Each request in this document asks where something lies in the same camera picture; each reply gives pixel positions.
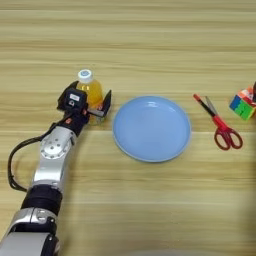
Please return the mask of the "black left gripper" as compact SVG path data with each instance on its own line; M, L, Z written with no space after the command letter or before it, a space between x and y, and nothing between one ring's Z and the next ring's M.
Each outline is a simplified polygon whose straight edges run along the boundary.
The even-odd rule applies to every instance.
M76 89L78 82L78 80L72 82L68 87L64 89L61 96L65 97L66 92L71 88ZM57 125L67 128L76 136L79 136L83 127L88 124L91 116L103 118L107 115L111 106L111 98L112 90L109 90L104 98L102 110L97 110L89 107L85 107L82 109L64 109L58 107L58 110L62 111L64 113L64 116L63 119L57 123Z

